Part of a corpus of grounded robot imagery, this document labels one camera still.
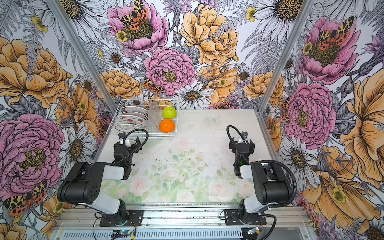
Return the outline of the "watermelon pattern plate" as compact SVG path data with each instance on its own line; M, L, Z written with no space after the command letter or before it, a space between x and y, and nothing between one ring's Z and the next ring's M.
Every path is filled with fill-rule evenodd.
M120 124L131 124L137 125L139 127L144 127L146 125L146 120L136 116L117 116L116 123Z

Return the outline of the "white wire dish rack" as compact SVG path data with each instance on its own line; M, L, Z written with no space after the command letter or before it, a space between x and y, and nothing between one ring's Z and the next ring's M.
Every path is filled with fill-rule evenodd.
M128 133L135 129L144 129L150 139L170 139L178 130L180 102L175 100L140 99L120 100L117 111L107 130L108 135ZM159 127L163 120L173 122L169 132L162 132Z

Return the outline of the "white plate green rim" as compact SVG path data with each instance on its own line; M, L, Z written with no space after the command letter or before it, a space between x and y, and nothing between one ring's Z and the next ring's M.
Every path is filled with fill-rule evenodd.
M115 125L115 129L119 132L124 132L128 133L130 131L136 130L136 129L141 129L142 127L139 127L137 125L131 125L131 124L120 124L120 125Z

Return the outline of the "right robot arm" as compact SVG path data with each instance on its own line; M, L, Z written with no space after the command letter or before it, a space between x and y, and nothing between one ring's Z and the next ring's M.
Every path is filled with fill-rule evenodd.
M250 162L255 144L246 139L230 138L229 149L235 154L234 173L239 179L251 180L251 195L241 200L237 212L225 211L227 225L265 224L262 214L272 208L281 208L294 200L298 185L293 172L275 160Z

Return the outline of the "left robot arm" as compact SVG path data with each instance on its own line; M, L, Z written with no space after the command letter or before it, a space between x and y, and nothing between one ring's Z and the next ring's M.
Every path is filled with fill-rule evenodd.
M120 137L114 144L114 161L92 164L76 163L67 174L57 192L59 202L87 206L102 214L103 221L122 226L129 221L123 200L101 190L103 181L127 180L132 172L133 154L140 151L141 141Z

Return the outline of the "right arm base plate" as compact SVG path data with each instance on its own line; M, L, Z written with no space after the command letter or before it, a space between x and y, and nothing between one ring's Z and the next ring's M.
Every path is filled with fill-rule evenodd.
M240 210L225 209L224 221L227 226L249 226L249 225L266 225L267 221L264 216L259 214L240 213Z

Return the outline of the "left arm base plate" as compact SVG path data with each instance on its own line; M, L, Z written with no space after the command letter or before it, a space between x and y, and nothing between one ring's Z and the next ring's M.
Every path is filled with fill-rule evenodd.
M144 218L143 210L128 210L125 213L106 215L100 227L140 227Z

